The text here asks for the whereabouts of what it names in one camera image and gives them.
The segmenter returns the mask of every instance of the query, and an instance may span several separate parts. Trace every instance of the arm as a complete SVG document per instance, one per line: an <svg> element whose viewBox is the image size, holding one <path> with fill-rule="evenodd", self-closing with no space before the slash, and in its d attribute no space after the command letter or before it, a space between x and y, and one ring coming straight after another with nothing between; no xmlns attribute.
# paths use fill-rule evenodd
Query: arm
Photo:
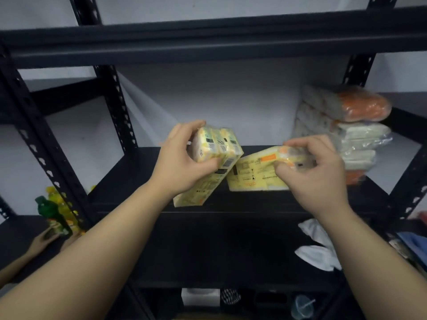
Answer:
<svg viewBox="0 0 427 320"><path fill-rule="evenodd" d="M50 230L51 228L47 228L40 235L35 237L25 254L7 265L4 269L0 270L0 288L13 280L16 274L18 274L25 265L44 251L51 242L58 238L58 235L54 235L49 239L44 239L45 234Z"/></svg>
<svg viewBox="0 0 427 320"><path fill-rule="evenodd" d="M276 162L276 174L298 202L321 223L366 318L427 319L427 281L350 208L344 164L327 136L291 139L307 147L317 167L306 173Z"/></svg>
<svg viewBox="0 0 427 320"><path fill-rule="evenodd" d="M151 179L102 221L0 300L8 319L101 319L131 273L166 204L218 169L186 152L198 120L178 124L163 143Z"/></svg>

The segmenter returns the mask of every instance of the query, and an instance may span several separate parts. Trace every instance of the forearm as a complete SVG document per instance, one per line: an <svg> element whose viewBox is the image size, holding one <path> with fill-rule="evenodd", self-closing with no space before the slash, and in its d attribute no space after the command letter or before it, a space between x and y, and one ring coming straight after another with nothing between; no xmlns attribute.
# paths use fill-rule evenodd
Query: forearm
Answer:
<svg viewBox="0 0 427 320"><path fill-rule="evenodd" d="M0 300L2 318L102 317L170 199L149 183L137 189L85 236Z"/></svg>
<svg viewBox="0 0 427 320"><path fill-rule="evenodd" d="M18 274L19 271L32 260L32 258L33 257L28 253L25 253L7 265L4 269L0 270L0 288L11 282L16 274Z"/></svg>
<svg viewBox="0 0 427 320"><path fill-rule="evenodd" d="M324 214L320 223L336 249L344 274L365 316L427 319L426 280L350 208Z"/></svg>

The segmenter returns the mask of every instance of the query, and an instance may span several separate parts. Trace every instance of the orange label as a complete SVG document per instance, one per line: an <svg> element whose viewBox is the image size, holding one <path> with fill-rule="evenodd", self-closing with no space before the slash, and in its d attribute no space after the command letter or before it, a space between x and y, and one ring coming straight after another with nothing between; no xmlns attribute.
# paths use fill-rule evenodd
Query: orange label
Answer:
<svg viewBox="0 0 427 320"><path fill-rule="evenodd" d="M266 162L268 160L275 160L275 159L276 159L276 154L271 154L268 156L261 157L262 162Z"/></svg>

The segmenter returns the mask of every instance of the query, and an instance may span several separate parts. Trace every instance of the metal shelving unit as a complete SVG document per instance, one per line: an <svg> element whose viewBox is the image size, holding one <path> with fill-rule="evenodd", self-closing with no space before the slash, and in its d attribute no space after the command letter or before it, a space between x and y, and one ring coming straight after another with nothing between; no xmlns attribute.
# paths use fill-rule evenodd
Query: metal shelving unit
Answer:
<svg viewBox="0 0 427 320"><path fill-rule="evenodd" d="M351 54L343 83L364 86L376 53L427 50L427 7L393 9L396 0L371 0L358 11L113 26L101 24L94 0L70 1L80 27L0 32L0 123L15 125L86 229L149 179L159 151L137 146L113 65ZM87 65L94 65L95 79L32 93L17 71ZM87 195L44 116L99 96L105 97L124 156ZM406 219L427 192L426 122L396 108L384 121L422 144L390 195L371 179L348 189L353 209L380 233ZM244 152L266 147L245 146ZM29 225L3 200L0 208L8 219L2 227ZM223 183L204 206L169 204L165 212L181 213L161 214L124 289L138 317L154 320L139 288L248 285L325 292L316 319L330 317L342 300L335 297L348 294L341 273L317 271L293 254L306 239L292 226L308 213L290 192L232 193ZM192 240L196 235L201 240Z"/></svg>

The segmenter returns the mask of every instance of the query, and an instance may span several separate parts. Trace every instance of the yellow tissue pack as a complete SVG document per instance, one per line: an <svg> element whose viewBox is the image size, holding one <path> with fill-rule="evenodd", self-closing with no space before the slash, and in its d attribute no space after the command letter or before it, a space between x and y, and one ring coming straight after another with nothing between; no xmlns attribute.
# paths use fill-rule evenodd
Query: yellow tissue pack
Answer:
<svg viewBox="0 0 427 320"><path fill-rule="evenodd" d="M217 129L211 126L204 126L196 132L187 152L196 162L220 157L220 168L215 173L203 177L187 192L174 197L175 207L203 205L243 155L242 147L231 129Z"/></svg>
<svg viewBox="0 0 427 320"><path fill-rule="evenodd" d="M274 162L304 171L314 167L314 158L305 148L274 146L241 158L227 176L230 191L280 191L289 187L274 172Z"/></svg>

